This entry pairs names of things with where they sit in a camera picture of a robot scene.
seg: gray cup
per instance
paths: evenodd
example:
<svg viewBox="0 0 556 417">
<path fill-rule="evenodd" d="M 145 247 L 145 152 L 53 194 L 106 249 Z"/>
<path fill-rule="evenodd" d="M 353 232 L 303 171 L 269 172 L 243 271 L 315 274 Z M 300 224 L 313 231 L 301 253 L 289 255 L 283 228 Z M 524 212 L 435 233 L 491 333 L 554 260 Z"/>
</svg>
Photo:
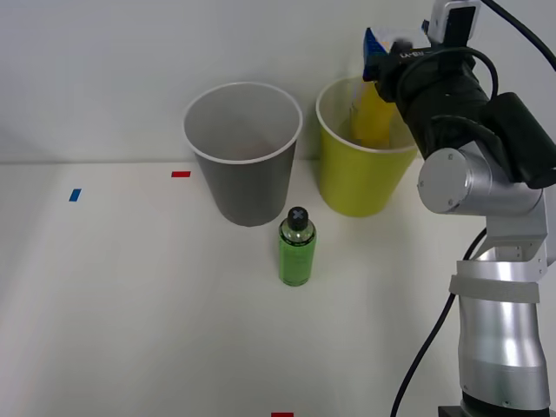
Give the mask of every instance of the gray cup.
<svg viewBox="0 0 556 417">
<path fill-rule="evenodd" d="M 284 208 L 303 116 L 285 91 L 231 83 L 197 97 L 185 136 L 216 206 L 240 226 L 260 226 Z"/>
</svg>

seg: bottle cap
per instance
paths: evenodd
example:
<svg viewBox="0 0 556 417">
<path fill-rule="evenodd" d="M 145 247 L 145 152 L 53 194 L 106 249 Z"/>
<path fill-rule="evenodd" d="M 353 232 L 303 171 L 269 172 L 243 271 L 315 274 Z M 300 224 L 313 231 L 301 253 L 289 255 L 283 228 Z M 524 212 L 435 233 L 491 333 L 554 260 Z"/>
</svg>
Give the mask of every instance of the bottle cap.
<svg viewBox="0 0 556 417">
<path fill-rule="evenodd" d="M 309 224 L 309 213 L 303 207 L 294 207 L 288 212 L 288 226 L 299 232 L 307 228 Z"/>
</svg>

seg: metal cylinder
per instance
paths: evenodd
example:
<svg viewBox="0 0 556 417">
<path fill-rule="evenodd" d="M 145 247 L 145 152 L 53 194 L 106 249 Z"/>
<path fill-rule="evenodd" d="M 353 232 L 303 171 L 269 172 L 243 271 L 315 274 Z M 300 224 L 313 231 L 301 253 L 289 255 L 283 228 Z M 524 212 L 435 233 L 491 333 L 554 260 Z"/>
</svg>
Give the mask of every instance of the metal cylinder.
<svg viewBox="0 0 556 417">
<path fill-rule="evenodd" d="M 420 172 L 420 198 L 438 214 L 523 215 L 539 201 L 541 190 L 511 183 L 474 145 L 441 149 L 429 156 Z"/>
<path fill-rule="evenodd" d="M 550 406 L 535 304 L 460 297 L 460 386 L 472 397 L 518 410 Z"/>
</svg>

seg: yellow object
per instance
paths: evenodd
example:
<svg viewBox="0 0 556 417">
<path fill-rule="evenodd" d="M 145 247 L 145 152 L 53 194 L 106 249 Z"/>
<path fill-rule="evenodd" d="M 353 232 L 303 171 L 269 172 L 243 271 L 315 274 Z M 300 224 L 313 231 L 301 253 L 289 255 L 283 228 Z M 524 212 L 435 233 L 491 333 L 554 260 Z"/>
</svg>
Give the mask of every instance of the yellow object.
<svg viewBox="0 0 556 417">
<path fill-rule="evenodd" d="M 361 81 L 350 111 L 353 143 L 373 149 L 390 147 L 390 122 L 396 107 L 381 99 L 374 83 Z"/>
<path fill-rule="evenodd" d="M 320 191 L 331 209 L 343 215 L 365 217 L 382 211 L 417 153 L 400 116 L 391 121 L 396 137 L 392 149 L 368 149 L 350 142 L 350 107 L 361 78 L 328 85 L 316 104 L 321 124 Z"/>
</svg>

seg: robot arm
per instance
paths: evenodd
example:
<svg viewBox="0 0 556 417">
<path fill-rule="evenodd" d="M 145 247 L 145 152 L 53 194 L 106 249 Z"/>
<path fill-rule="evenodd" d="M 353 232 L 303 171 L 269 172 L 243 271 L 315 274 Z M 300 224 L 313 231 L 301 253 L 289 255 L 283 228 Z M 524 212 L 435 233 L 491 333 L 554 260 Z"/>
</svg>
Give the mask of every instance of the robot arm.
<svg viewBox="0 0 556 417">
<path fill-rule="evenodd" d="M 440 413 L 549 415 L 536 304 L 556 260 L 556 145 L 514 93 L 497 95 L 495 73 L 490 98 L 480 87 L 472 55 L 482 54 L 466 48 L 479 8 L 479 0 L 437 1 L 424 24 L 433 46 L 397 42 L 366 62 L 366 81 L 396 103 L 414 135 L 425 159 L 423 203 L 486 217 L 483 245 L 458 262 L 450 286 L 460 297 L 463 401 Z"/>
</svg>

